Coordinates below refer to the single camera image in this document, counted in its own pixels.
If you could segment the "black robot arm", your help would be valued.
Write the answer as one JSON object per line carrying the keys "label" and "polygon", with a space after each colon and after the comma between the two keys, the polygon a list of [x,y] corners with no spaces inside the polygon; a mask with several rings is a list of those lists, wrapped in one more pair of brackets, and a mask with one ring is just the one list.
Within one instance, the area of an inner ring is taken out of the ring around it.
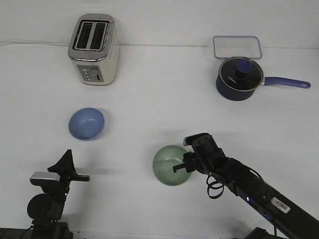
{"label": "black robot arm", "polygon": [[72,181],[88,182],[89,175],[76,172],[72,150],[68,149],[56,164],[45,172],[34,172],[29,179],[43,193],[34,196],[27,205],[32,219],[32,239],[72,239],[73,232],[66,222],[61,222],[67,195]]}
{"label": "black robot arm", "polygon": [[193,151],[183,155],[183,163],[174,166],[174,172],[184,168],[207,175],[208,193],[227,187],[290,239],[319,237],[317,219],[267,184],[254,169],[227,157],[212,135],[191,135],[184,138],[183,144],[190,145]]}

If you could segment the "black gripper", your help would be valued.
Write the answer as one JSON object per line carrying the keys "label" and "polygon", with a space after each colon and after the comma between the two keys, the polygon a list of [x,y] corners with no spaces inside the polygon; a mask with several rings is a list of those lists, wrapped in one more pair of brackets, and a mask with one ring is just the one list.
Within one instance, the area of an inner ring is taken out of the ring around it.
{"label": "black gripper", "polygon": [[66,189],[72,181],[89,182],[89,175],[80,175],[76,172],[73,162],[72,150],[68,149],[56,164],[47,168],[48,172],[57,173],[58,181],[48,183],[48,188]]}
{"label": "black gripper", "polygon": [[185,153],[182,164],[173,166],[173,172],[185,169],[186,172],[198,171],[210,174],[225,161],[226,156],[211,135],[196,139],[192,145],[193,152]]}

